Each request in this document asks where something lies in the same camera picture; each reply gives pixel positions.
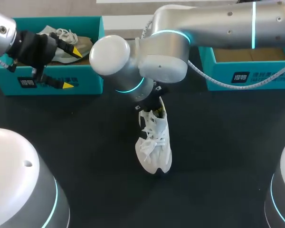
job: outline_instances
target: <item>cyan light strip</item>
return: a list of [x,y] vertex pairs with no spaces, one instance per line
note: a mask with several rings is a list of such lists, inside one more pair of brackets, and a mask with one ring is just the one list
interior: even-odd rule
[[119,90],[116,90],[116,91],[119,93],[123,93],[123,94],[130,93],[130,92],[134,91],[135,89],[137,89],[138,87],[140,87],[141,84],[143,83],[143,81],[144,81],[144,77],[142,78],[141,82],[136,87],[134,87],[133,89],[130,89],[128,91],[119,91]]
[[160,31],[154,32],[154,33],[152,34],[152,36],[155,35],[155,34],[163,33],[163,32],[172,32],[172,33],[179,34],[179,35],[185,37],[185,38],[189,41],[189,44],[191,44],[191,41],[190,41],[189,37],[188,37],[186,34],[184,34],[183,32],[179,32],[179,31],[174,31],[174,30],[160,30]]
[[252,3],[252,33],[251,33],[251,48],[256,47],[256,2]]
[[57,206],[57,200],[58,200],[58,186],[57,186],[57,181],[56,179],[54,178],[54,181],[55,181],[55,185],[56,185],[56,198],[55,198],[55,203],[54,203],[54,206],[53,206],[53,209],[48,217],[48,219],[46,220],[46,222],[44,223],[44,225],[41,227],[41,228],[45,228],[48,223],[50,222],[51,218],[53,217],[53,214],[55,212],[55,209],[56,209],[56,206]]
[[271,184],[270,184],[271,199],[272,199],[272,202],[273,202],[273,204],[274,204],[274,207],[275,207],[277,213],[279,214],[279,216],[281,217],[281,219],[285,222],[285,218],[281,215],[280,211],[278,210],[278,208],[277,208],[277,206],[276,206],[276,203],[275,203],[275,200],[274,200],[274,196],[273,196],[273,194],[272,194],[272,181],[274,180],[274,176],[275,176],[275,175],[272,176]]

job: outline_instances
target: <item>white sneaker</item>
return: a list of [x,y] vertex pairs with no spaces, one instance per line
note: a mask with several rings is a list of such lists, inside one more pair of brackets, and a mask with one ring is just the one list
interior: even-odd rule
[[160,102],[162,110],[159,117],[153,111],[139,112],[142,131],[135,150],[139,162],[151,174],[155,174],[158,169],[166,173],[172,164],[167,113],[161,98]]
[[[39,35],[49,35],[51,32],[56,33],[59,36],[59,39],[62,39],[63,41],[73,44],[77,50],[80,52],[82,57],[89,55],[93,43],[89,37],[79,37],[75,33],[71,32],[71,30],[67,31],[66,29],[55,29],[47,25],[40,33]],[[73,57],[69,55],[68,53],[65,53],[62,49],[57,48],[55,57],[52,61],[64,63],[64,64],[71,64],[77,61],[80,61],[81,59],[78,59],[76,57]]]

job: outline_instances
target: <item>printed logo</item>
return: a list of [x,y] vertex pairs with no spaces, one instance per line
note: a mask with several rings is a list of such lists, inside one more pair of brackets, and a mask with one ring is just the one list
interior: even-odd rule
[[17,79],[22,88],[37,88],[36,82],[31,77],[18,77]]
[[235,72],[231,83],[245,83],[248,79],[250,72]]

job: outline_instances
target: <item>teal shoebox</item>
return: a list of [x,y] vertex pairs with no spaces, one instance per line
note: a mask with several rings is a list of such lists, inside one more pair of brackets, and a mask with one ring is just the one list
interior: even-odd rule
[[[204,73],[234,86],[247,86],[270,77],[285,67],[285,48],[222,50],[199,47]],[[207,81],[210,91],[230,90]],[[255,89],[285,89],[285,73]]]
[[[53,28],[67,29],[78,36],[89,37],[95,43],[105,35],[102,17],[49,17],[49,18],[15,18],[17,29],[38,33],[46,25]],[[4,55],[0,58],[11,64],[12,60]],[[47,66],[46,75],[74,85],[73,88],[55,89],[44,84],[37,84],[36,88],[23,88],[20,83],[31,84],[32,68],[18,66],[14,73],[0,66],[0,88],[4,95],[95,95],[103,91],[103,80],[88,63],[83,65]]]

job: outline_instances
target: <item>shoelace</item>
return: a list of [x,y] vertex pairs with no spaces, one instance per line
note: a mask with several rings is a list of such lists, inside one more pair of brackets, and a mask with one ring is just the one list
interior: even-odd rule
[[166,129],[160,134],[155,134],[154,130],[146,123],[144,129],[147,132],[147,139],[141,144],[141,152],[146,155],[144,162],[148,160],[151,162],[150,155],[154,151],[156,146],[164,146],[166,144]]
[[78,36],[75,33],[71,32],[71,30],[67,31],[66,29],[59,28],[56,30],[56,34],[59,36],[59,39],[66,37],[64,41],[67,43],[77,44],[78,42]]

